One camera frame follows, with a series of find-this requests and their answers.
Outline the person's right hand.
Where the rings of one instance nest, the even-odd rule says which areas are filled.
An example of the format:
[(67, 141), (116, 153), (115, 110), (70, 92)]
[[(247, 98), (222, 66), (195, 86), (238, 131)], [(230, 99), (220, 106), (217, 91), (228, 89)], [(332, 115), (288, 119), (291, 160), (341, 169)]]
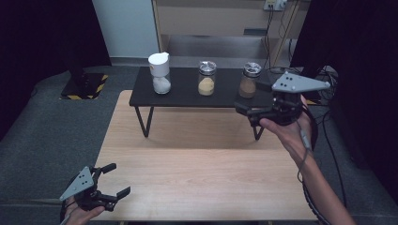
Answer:
[(295, 161), (301, 162), (308, 154), (311, 146), (311, 119), (303, 112), (296, 122), (288, 126), (280, 126), (263, 118), (260, 125), (275, 134), (283, 147)]

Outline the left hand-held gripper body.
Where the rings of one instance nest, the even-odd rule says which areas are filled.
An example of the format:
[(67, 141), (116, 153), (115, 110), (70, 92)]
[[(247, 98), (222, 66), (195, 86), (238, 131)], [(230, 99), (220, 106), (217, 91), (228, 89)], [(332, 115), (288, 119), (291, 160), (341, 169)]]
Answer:
[(98, 181), (103, 173), (100, 167), (83, 167), (69, 182), (65, 191), (59, 197), (61, 202), (73, 197), (78, 206), (85, 211), (103, 206), (106, 211), (112, 212), (118, 199), (116, 196), (102, 194), (98, 190)]

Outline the white panel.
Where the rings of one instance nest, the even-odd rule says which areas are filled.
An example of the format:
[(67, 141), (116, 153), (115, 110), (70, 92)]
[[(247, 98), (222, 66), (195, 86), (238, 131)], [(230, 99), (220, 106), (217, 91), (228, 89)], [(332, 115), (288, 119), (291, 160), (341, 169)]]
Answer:
[(147, 58), (159, 51), (152, 0), (92, 0), (111, 57)]

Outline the white wall power outlet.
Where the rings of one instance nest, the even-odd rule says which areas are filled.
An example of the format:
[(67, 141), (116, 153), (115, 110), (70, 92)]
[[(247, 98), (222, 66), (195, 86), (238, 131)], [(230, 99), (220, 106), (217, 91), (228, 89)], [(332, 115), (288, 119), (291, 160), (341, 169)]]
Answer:
[(284, 11), (287, 0), (265, 0), (263, 9), (265, 11)]

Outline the silver-lidded jar of yellow powder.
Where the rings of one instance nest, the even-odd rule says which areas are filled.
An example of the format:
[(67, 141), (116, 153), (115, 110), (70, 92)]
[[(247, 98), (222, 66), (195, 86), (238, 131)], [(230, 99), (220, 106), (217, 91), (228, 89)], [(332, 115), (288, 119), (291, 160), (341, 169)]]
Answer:
[(215, 89), (217, 65), (212, 61), (201, 61), (198, 67), (198, 93), (211, 96)]

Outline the person's left hand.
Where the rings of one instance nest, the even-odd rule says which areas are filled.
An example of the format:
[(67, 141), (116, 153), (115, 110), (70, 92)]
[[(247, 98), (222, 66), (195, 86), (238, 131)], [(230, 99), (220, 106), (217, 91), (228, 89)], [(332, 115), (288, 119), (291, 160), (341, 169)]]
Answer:
[(85, 211), (78, 206), (73, 197), (70, 197), (66, 200), (66, 212), (61, 225), (86, 225), (88, 221), (99, 216), (104, 211), (105, 208), (103, 206)]

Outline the wooden cabinet frame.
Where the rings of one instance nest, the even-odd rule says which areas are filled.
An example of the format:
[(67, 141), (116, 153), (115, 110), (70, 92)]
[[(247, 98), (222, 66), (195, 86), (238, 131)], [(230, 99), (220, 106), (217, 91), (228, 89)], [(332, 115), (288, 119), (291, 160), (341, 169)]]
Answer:
[(287, 0), (284, 11), (265, 11), (265, 0), (152, 0), (160, 49), (176, 36), (257, 38), (266, 65), (277, 65), (289, 38), (297, 38), (311, 0)]

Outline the dark curtain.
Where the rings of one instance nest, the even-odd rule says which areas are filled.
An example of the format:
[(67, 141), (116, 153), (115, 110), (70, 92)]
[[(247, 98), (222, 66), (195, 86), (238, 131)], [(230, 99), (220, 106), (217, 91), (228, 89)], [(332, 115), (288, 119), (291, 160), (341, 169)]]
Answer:
[(0, 0), (0, 141), (38, 82), (110, 64), (93, 0)]
[(337, 71), (347, 149), (398, 202), (398, 0), (311, 0), (291, 63)]

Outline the black metal-legged shelf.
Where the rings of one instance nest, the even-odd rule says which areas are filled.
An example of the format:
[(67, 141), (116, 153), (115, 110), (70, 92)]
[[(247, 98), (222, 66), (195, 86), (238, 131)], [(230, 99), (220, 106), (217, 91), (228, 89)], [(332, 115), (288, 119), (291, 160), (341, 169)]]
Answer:
[(265, 108), (273, 103), (269, 92), (257, 90), (253, 98), (238, 94), (242, 77), (241, 68), (218, 68), (215, 91), (210, 97), (198, 92), (199, 72), (196, 67), (171, 67), (171, 90), (156, 94), (148, 67), (141, 67), (130, 96), (130, 105), (135, 108), (143, 135), (147, 138), (155, 107), (234, 108), (235, 102), (251, 108)]

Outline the silver-lidded jar of brown powder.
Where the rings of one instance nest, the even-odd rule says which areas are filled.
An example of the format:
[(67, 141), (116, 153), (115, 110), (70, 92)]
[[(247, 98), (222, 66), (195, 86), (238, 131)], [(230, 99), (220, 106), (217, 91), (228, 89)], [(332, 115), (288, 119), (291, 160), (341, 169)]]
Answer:
[(262, 68), (254, 62), (244, 65), (238, 93), (243, 98), (253, 98), (256, 91), (256, 81), (260, 77)]

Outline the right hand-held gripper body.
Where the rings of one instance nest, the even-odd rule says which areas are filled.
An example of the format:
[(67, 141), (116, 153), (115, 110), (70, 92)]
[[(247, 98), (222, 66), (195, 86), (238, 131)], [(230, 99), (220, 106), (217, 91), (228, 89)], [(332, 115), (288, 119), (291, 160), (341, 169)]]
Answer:
[(271, 106), (256, 110), (249, 109), (247, 117), (252, 127), (259, 127), (262, 118), (267, 118), (279, 126), (288, 126), (294, 123), (303, 111), (302, 93), (329, 88), (329, 82), (285, 72), (270, 87)]

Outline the white-lidded jar of white powder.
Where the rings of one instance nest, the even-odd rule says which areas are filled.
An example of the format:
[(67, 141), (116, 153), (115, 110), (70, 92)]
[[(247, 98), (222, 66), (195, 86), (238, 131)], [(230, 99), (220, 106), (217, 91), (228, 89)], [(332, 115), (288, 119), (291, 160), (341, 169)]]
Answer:
[(167, 94), (171, 90), (169, 53), (154, 53), (148, 57), (148, 63), (154, 91), (161, 95)]

